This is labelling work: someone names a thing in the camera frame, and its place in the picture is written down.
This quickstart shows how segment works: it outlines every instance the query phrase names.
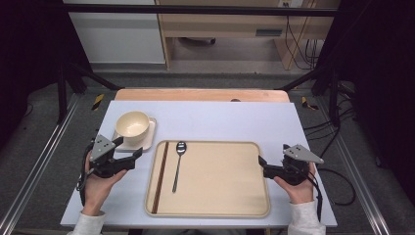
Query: white sleeve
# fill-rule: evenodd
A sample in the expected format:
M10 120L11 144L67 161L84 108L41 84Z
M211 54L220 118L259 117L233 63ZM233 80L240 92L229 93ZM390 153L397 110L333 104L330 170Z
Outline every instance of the white sleeve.
M101 211L98 216L80 214L75 228L68 235L100 235L106 215Z
M318 221L315 202L291 204L293 219L288 226L290 235L326 234L326 226Z

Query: spoon handle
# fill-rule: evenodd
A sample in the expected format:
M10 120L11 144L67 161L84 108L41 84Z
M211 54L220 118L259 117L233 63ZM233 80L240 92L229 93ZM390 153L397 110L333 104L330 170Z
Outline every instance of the spoon handle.
M174 177L173 193L175 193L175 192L176 192L176 188L177 188L177 180L178 180L178 178L179 178L180 160L181 160L181 155L179 156L179 162L178 162L178 164L177 164L177 169L176 169L176 177Z

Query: white saucer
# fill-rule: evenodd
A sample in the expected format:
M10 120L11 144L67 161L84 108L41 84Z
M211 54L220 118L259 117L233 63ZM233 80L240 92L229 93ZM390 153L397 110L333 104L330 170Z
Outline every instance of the white saucer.
M118 152L134 152L138 149L140 149L141 147L143 147L143 151L146 151L148 149L150 149L150 147L152 147L153 144L153 138L155 136L156 133L156 120L153 117L149 117L150 119L150 126L149 126L149 133L147 134L147 136L143 139L140 140L134 144L132 143L122 143L120 144L118 147L115 148L116 151ZM113 140L117 139L120 135L118 133L116 133L116 131L114 132L114 136L113 136Z

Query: black curtain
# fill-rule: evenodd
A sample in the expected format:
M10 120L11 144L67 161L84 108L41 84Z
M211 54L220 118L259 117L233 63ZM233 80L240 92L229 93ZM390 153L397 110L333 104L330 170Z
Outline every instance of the black curtain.
M393 171L415 205L415 1L342 3L353 14L335 18L318 66L331 65L340 80L354 83L354 105L381 165ZM316 89L324 90L329 82L327 74L317 77Z
M92 70L69 14L49 11L44 1L2 2L0 32L1 149L24 116L28 95L57 82L61 65L65 80L76 91L85 87L69 63Z

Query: human hand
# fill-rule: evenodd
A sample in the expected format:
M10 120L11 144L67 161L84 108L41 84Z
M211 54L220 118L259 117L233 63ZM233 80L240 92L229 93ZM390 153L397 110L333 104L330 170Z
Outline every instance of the human hand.
M309 168L310 171L308 176L313 178L315 173L314 164L309 163ZM301 184L296 186L287 183L284 179L278 176L274 177L274 181L287 192L292 204L303 204L314 201L313 185L308 179L305 179Z
M86 156L85 171L89 171L89 158L91 152ZM101 206L110 195L113 186L127 173L124 169L110 178L101 178L95 174L88 176L85 184L85 206L82 213L90 216L97 216Z

